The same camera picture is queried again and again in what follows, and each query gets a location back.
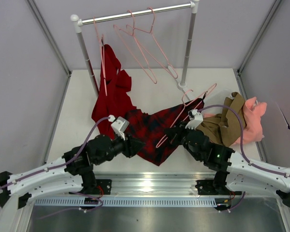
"clothes hanger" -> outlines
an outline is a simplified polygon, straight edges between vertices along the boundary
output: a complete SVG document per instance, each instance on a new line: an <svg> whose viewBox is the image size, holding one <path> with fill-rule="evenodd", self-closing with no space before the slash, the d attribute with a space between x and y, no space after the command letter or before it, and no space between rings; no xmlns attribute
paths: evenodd
<svg viewBox="0 0 290 232"><path fill-rule="evenodd" d="M179 115L176 117L176 119L174 120L174 122L172 123L172 125L170 126L170 128L171 127L173 127L174 126L174 124L176 123L176 121L178 120L178 118L181 116L181 114L183 113L183 111L185 110L185 108L187 107L187 106L189 106L189 105L191 105L192 103L194 103L198 98L200 98L201 96L203 96L203 100L204 100L204 98L205 97L207 97L208 95L210 95L212 92L213 92L213 90L216 88L216 86L217 86L217 83L214 83L210 88L208 88L208 90L207 91L204 91L203 93L201 93L198 97L196 97L194 100L192 100L192 101L190 101L188 104L186 104L185 102L184 102L184 97L187 95L187 93L189 93L189 92L193 92L193 90L192 89L189 89L188 91L186 91L185 93L184 93L184 95L182 96L182 103L183 103L183 105L184 105L184 108L182 109L182 111L179 113ZM201 102L202 101L200 101L193 109L196 109L200 104L201 104ZM166 137L166 135L164 135L160 140L159 140L159 142L157 143L157 145L156 145L156 148L159 148L166 140L167 140L168 138Z"/></svg>
<svg viewBox="0 0 290 232"><path fill-rule="evenodd" d="M106 77L105 77L105 56L104 56L104 35L102 34L101 39L99 37L98 28L96 25L95 18L93 17L93 24L95 25L96 35L99 42L99 49L100 49L100 56L101 56L101 66L102 66L102 73L104 79L104 89L105 95L107 96L107 88L106 88Z"/></svg>
<svg viewBox="0 0 290 232"><path fill-rule="evenodd" d="M131 34L131 36L134 38L134 40L136 41L136 43L138 44L138 46L139 47L141 47L142 49L144 49L165 71L167 71L174 79L177 79L178 78L178 74L177 74L177 72L176 72L176 70L174 69L174 67L173 67L173 65L172 64L170 64L170 62L169 62L169 59L167 58L167 56L165 55L165 53L163 52L163 50L162 50L162 48L160 47L160 45L159 45L159 43L158 43L158 41L156 40L156 38L155 38L155 36L154 36L154 34L153 34L153 27L154 27L154 23L155 23L155 20L156 20L156 14L155 14L155 12L154 12L154 10L151 8L151 7L148 7L148 9L150 9L151 11L152 11L152 13L153 13L153 15L154 15L154 19L153 19L153 22L152 22L152 24L151 24L151 27L150 27L150 31L146 31L146 30L143 30L143 29L140 29L140 28L136 28L135 26L134 26L134 22L133 22L133 29L132 29L132 31L133 31L133 33ZM126 25L126 28L128 29L128 28L132 28L132 26L131 25ZM161 63L161 62L159 62L143 45L142 45L142 43L136 38L136 36L135 36L135 33L134 33L134 30L138 30L138 31L142 31L142 32L145 32L145 33L148 33L148 34L150 34L151 36L152 36L152 38L153 38L153 40L155 41L155 43L156 43L156 45L157 45L157 47L159 48L159 50L160 50L160 52L163 54L163 56L164 56L164 58L166 59L166 61L167 61L167 68ZM169 67L171 67L172 68L172 70L173 70L173 72L176 74L176 76L174 76L173 75L173 73L171 72L171 70L169 69Z"/></svg>
<svg viewBox="0 0 290 232"><path fill-rule="evenodd" d="M133 18L133 28L132 28L132 33L129 33L128 31L126 31L126 30L120 28L119 26L117 26L117 25L115 25L115 24L113 25L114 30L115 30L116 34L118 35L118 37L120 38L120 40L121 40L121 41L123 42L123 44L125 45L126 49L127 49L127 50L130 52L130 54L133 56L133 58L135 59L135 61L136 61L136 62L141 66L141 68L144 70L144 72L147 74L147 76L152 80L152 82L154 82L154 84L156 84L156 83L157 83L156 76L155 76L154 72L151 70L151 68L149 67L148 60L146 59L146 57L145 57L145 55L144 55L144 53L143 53L141 47L140 47L139 44L137 43L137 41L136 41L136 44L137 44L137 46L139 47L139 49L140 49L140 51L141 51L141 53L142 53L142 55L143 55L143 57L144 57L144 59L145 59L145 61L146 61L146 63L147 63L147 68L150 70L152 76L151 76L151 75L147 72L147 70L146 70L146 69L141 65L140 61L136 58L136 56L133 54L133 52L131 51L131 49L129 48L129 46L127 45L127 43L124 41L124 39L122 38L122 36L121 36L120 33L119 33L119 31L123 31L124 33L128 34L129 36L134 37L134 25L135 25L134 16L133 16L133 14L132 14L131 11L128 11L128 12L130 12L130 14L131 14L131 16L132 16L132 18Z"/></svg>

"white wall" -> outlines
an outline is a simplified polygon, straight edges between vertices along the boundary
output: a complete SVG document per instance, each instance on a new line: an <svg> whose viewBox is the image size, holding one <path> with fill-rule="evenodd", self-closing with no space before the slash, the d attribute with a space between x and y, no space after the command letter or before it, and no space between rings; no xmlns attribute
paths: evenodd
<svg viewBox="0 0 290 232"><path fill-rule="evenodd" d="M189 2L188 0L36 0L42 15L57 41L70 69L85 69L85 62L75 35L70 15L92 18L138 11ZM189 66L238 68L243 61L258 29L274 0L201 0L196 18ZM184 9L157 14L155 35L169 60L175 67L183 66L191 10ZM152 16L136 17L137 26L148 29ZM123 68L137 68L138 64L125 51L113 30L113 24L125 26L132 19L98 24L99 32L106 36L121 61ZM83 27L89 56L94 68L100 68L99 49L93 25ZM153 53L160 54L149 36L141 35Z"/></svg>
<svg viewBox="0 0 290 232"><path fill-rule="evenodd" d="M24 0L0 0L0 172L39 165L67 76Z"/></svg>
<svg viewBox="0 0 290 232"><path fill-rule="evenodd" d="M290 125L290 0L282 4L242 77L248 96L268 103L261 122L269 162L290 167L290 130L281 113Z"/></svg>

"white work surface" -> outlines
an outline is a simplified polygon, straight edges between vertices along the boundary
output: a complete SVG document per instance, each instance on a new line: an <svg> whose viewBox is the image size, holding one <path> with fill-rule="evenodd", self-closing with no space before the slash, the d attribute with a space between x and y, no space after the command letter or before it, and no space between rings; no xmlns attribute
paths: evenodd
<svg viewBox="0 0 290 232"><path fill-rule="evenodd" d="M143 112L153 114L181 103L183 92L177 88L175 80L165 70L154 70L158 80L156 85L143 70L128 69L126 71L132 77L132 90L128 95L131 97L132 104ZM95 70L94 73L99 78L100 70ZM239 91L232 69L188 69L187 85L194 91L195 96L207 90L214 83L217 83L217 87L208 96L209 100L205 102L205 105L223 103L226 96L221 96L221 93L225 93L226 89L230 90L230 92ZM61 157L63 153L80 146L84 142L90 129L95 124L91 119L91 113L96 99L88 71L73 71L48 162ZM99 131L95 130L91 139L98 134ZM232 148L240 151L238 145L232 146ZM249 158L260 160L255 143L245 145L244 150ZM203 166L202 163L194 160L182 146L179 146L159 167L137 155L128 159L120 154L111 162L95 166L94 171L95 173L155 172L191 174L210 170Z"/></svg>

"clothes rack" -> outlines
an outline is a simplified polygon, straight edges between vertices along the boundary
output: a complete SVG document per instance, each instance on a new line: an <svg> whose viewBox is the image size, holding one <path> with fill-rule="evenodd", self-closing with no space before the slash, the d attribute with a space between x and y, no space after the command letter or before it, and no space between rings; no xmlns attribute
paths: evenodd
<svg viewBox="0 0 290 232"><path fill-rule="evenodd" d="M81 27L84 25L89 25L93 24L94 21L95 23L101 23L101 22L106 22L106 21L111 21L111 20L116 20L116 19L122 19L122 18L129 18L133 16L140 16L140 15L148 15L154 13L160 13L160 12L165 12L165 11L173 11L173 10L179 10L179 9L185 9L185 8L191 8L191 16L190 16L190 23L189 23L189 32L188 32L188 39L187 39L187 45L186 45L186 52L185 52L185 57L184 57L184 67L182 71L182 78L181 81L177 81L178 88L182 90L183 92L186 92L188 90L187 84L186 84L186 75L187 75L187 68L188 68L188 62L189 62L189 55L190 55L190 49L191 49L191 43L192 43L192 36L193 36L193 29L194 29L194 22L195 22L195 17L196 13L198 11L198 5L199 5L200 0L193 0L189 3L185 4L180 4L180 5L175 5L175 6L167 6L167 7L161 7L161 8L156 8L150 10L143 10L143 11L137 11L137 12L132 12L131 13L124 13L124 14L116 14L116 15L110 15L110 16L105 16L105 17L98 17L98 18L90 18L90 19L80 19L76 14L71 15L71 21L74 24L75 32L77 34L77 38L79 41L79 44L82 49L82 53L85 59L85 63L90 75L90 79L93 84L93 88L95 90L96 95L98 96L99 94L99 87L95 78L95 74L92 69L92 65L90 62L90 58L88 55L88 51L86 48L86 44L84 41L84 37L82 34L82 29ZM188 94L187 98L189 100L194 99L194 96L192 94Z"/></svg>

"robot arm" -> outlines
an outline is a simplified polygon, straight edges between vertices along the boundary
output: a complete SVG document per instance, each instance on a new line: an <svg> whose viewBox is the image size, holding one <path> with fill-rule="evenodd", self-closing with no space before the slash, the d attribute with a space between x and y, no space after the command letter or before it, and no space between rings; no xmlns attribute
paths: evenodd
<svg viewBox="0 0 290 232"><path fill-rule="evenodd" d="M278 167L258 160L247 163L242 154L229 147L210 142L209 138L195 128L202 122L201 114L189 112L190 122L165 130L170 143L182 145L197 161L216 171L213 182L197 184L200 191L225 195L230 191L247 191L263 196L280 197L290 207L290 168Z"/></svg>
<svg viewBox="0 0 290 232"><path fill-rule="evenodd" d="M77 159L71 163L67 162L80 150L80 146L64 153L61 158L28 172L0 173L0 186L12 183L2 190L0 206L3 207L14 194L19 196L18 208L22 208L38 198L64 192L90 194L97 186L93 165L111 161L120 153L131 158L144 146L140 140L124 133L128 124L128 121L119 117L111 125L117 135L114 140L106 135L96 136L93 140L88 141ZM26 175L32 176L18 181L19 178Z"/></svg>
<svg viewBox="0 0 290 232"><path fill-rule="evenodd" d="M230 191L247 191L255 194L280 197L283 204L290 207L290 168L274 166L258 160L247 163L242 155L233 149L217 145L209 141L201 131L195 128L203 118L197 111L189 112L190 122L165 130L171 144L182 145L196 161L216 171L215 178L207 186L197 184L198 191L206 188L220 195ZM3 207L12 195L19 196L18 208L37 198L63 192L80 192L90 194L97 186L93 165L111 161L122 153L130 158L142 149L144 143L124 133L128 121L119 117L112 123L117 137L111 140L105 135L98 135L90 140L80 155L68 163L80 147L66 152L61 158L42 167L22 174L3 172L0 174L0 186L11 183L3 188L0 194L0 206ZM31 175L18 181L19 178Z"/></svg>

